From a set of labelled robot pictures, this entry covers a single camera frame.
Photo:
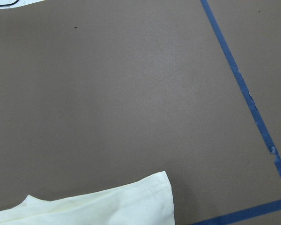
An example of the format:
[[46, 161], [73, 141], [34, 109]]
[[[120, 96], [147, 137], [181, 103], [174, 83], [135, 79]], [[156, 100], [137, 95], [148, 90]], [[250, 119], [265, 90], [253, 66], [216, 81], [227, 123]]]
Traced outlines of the cream long-sleeve cat shirt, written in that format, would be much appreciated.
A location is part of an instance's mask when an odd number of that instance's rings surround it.
[[173, 225], [172, 188], [165, 171], [99, 192], [45, 201], [28, 195], [0, 211], [0, 225]]

